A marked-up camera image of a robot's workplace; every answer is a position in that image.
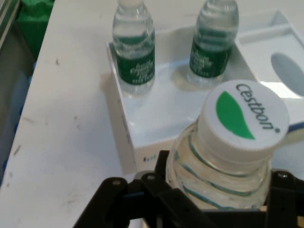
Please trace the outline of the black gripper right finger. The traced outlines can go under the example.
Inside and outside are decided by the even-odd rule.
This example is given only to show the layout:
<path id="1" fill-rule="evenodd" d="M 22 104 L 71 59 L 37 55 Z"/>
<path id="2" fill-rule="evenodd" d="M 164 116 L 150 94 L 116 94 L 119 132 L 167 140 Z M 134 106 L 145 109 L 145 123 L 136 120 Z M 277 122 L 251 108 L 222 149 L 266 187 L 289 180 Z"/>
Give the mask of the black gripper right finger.
<path id="1" fill-rule="evenodd" d="M 271 170 L 265 228 L 297 228 L 304 215 L 304 181 L 286 170 Z"/>

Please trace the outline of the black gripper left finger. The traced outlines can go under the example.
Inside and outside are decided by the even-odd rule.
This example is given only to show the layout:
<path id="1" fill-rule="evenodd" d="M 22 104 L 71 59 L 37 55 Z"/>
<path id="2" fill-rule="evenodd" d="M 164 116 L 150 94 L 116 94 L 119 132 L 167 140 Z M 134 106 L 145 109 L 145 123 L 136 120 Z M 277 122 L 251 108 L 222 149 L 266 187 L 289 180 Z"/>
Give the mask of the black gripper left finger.
<path id="1" fill-rule="evenodd" d="M 127 182 L 105 179 L 75 223 L 76 228 L 127 228 L 143 219 L 150 228 L 213 228 L 212 222 L 179 189 L 165 182 L 169 151 L 159 153 L 154 171 Z"/>

